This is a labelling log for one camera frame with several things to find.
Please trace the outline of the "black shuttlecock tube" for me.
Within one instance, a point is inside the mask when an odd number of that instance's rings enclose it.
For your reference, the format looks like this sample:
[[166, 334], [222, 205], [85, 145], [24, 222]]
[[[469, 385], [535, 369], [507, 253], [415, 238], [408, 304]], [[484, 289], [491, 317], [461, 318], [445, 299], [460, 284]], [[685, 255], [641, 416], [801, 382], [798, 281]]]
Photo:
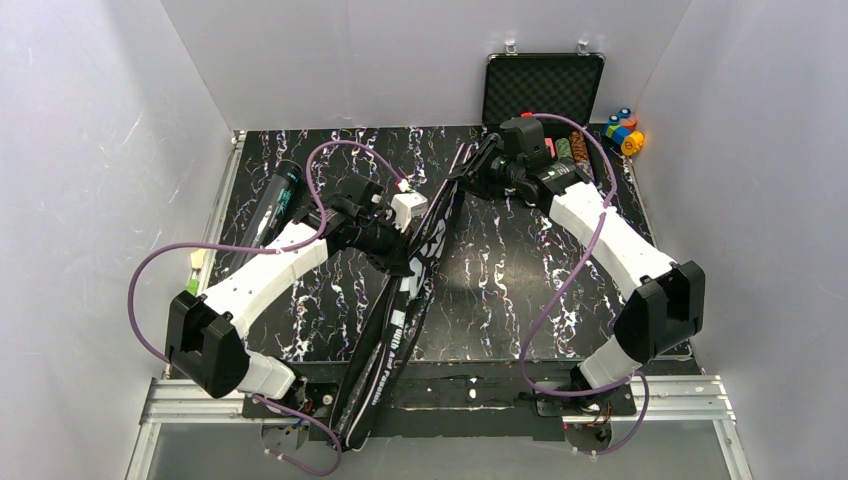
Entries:
[[292, 160], [280, 162], [257, 204], [240, 247], [262, 248], [278, 235], [301, 178], [302, 168], [297, 163]]

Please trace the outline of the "black racket bag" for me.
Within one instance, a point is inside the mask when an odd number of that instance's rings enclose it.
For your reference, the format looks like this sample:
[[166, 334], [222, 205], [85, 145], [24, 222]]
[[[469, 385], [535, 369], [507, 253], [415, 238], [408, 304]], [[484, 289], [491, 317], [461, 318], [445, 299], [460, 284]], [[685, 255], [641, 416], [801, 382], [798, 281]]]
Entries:
[[393, 246], [393, 257], [379, 257], [389, 279], [365, 321], [330, 416], [342, 450], [364, 446], [410, 360], [432, 294], [426, 284], [437, 273], [465, 195], [486, 184], [484, 164], [496, 157], [499, 140], [461, 151], [417, 231]]

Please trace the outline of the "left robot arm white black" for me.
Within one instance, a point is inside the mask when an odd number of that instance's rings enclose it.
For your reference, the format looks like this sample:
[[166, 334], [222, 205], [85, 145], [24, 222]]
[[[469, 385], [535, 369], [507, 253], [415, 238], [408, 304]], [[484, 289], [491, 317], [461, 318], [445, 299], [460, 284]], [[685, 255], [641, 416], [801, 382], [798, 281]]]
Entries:
[[298, 376], [284, 361], [247, 349], [252, 324], [302, 276], [348, 248], [385, 274], [411, 274], [407, 231], [428, 200], [405, 181], [398, 188], [387, 199], [376, 183], [349, 179], [303, 206], [266, 252], [199, 295], [179, 293], [168, 315], [167, 361], [213, 398], [233, 391], [284, 398]]

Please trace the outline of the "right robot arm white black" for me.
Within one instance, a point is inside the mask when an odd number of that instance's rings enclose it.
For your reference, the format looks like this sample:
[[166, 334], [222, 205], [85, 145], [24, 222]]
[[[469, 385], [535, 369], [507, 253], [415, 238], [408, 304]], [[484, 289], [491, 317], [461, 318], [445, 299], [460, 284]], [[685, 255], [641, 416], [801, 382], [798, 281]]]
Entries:
[[696, 262], [677, 262], [632, 229], [611, 204], [615, 193], [602, 195], [574, 160], [555, 158], [544, 133], [548, 117], [505, 121], [452, 177], [481, 199], [519, 197], [584, 246], [559, 295], [588, 260], [611, 276], [626, 300], [612, 336], [571, 370], [567, 386], [527, 382], [548, 397], [594, 397], [623, 385], [641, 366], [702, 330], [706, 275]]

